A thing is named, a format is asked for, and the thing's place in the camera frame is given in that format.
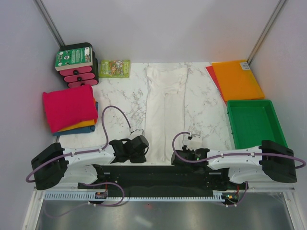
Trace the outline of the white t shirt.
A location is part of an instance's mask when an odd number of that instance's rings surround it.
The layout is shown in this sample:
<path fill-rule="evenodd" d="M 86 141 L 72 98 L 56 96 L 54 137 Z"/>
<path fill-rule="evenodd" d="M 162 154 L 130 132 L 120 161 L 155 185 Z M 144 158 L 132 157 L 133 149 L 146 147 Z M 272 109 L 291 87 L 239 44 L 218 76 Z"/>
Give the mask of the white t shirt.
<path fill-rule="evenodd" d="M 188 68 L 162 70 L 149 67 L 145 137 L 149 141 L 146 159 L 149 163 L 165 163 L 173 154 L 172 140 L 184 130 L 185 88 Z"/>

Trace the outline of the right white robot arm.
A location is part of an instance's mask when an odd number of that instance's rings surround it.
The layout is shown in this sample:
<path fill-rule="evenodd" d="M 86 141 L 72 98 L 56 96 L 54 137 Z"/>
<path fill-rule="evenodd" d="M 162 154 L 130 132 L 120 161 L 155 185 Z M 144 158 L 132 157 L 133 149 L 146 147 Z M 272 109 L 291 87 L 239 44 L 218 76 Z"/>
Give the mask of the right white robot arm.
<path fill-rule="evenodd" d="M 296 183 L 294 153 L 274 141 L 263 140 L 260 146 L 228 151 L 199 148 L 176 150 L 171 158 L 174 166 L 202 167 L 207 170 L 226 170 L 220 176 L 224 188 L 246 181 L 276 181 Z"/>

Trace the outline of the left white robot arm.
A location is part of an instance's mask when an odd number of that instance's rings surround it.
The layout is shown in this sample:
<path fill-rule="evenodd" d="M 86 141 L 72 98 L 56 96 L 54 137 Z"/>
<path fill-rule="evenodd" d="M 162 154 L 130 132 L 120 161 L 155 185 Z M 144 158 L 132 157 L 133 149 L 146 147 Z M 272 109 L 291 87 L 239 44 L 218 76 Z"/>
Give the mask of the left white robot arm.
<path fill-rule="evenodd" d="M 78 183 L 101 188 L 105 176 L 96 166 L 125 161 L 144 163 L 148 149 L 149 142 L 144 135 L 81 149 L 63 148 L 60 143 L 53 143 L 31 160 L 32 172 L 26 181 L 35 183 L 37 190 Z"/>

